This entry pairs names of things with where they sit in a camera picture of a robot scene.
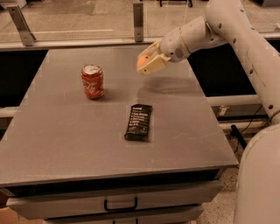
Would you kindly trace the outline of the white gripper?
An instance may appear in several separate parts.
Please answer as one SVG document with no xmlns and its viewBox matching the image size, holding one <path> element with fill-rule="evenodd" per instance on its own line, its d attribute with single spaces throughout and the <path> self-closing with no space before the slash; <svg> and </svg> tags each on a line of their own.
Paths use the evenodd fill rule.
<svg viewBox="0 0 280 224">
<path fill-rule="evenodd" d="M 187 34 L 186 27 L 181 26 L 170 31 L 160 41 L 148 46 L 137 57 L 139 60 L 147 60 L 146 63 L 136 70 L 144 75 L 153 74 L 164 69 L 168 61 L 180 62 L 187 59 L 191 55 Z"/>
</svg>

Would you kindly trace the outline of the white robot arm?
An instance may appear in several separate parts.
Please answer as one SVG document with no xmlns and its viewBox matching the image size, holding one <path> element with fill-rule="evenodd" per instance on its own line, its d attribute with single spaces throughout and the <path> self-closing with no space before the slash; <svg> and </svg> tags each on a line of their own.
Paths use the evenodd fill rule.
<svg viewBox="0 0 280 224">
<path fill-rule="evenodd" d="M 192 53 L 231 45 L 256 97 L 228 96 L 232 105 L 262 104 L 269 126 L 255 134 L 239 164 L 234 224 L 280 224 L 280 54 L 249 22 L 240 0 L 210 0 L 205 15 L 174 29 L 137 57 L 152 74 Z"/>
</svg>

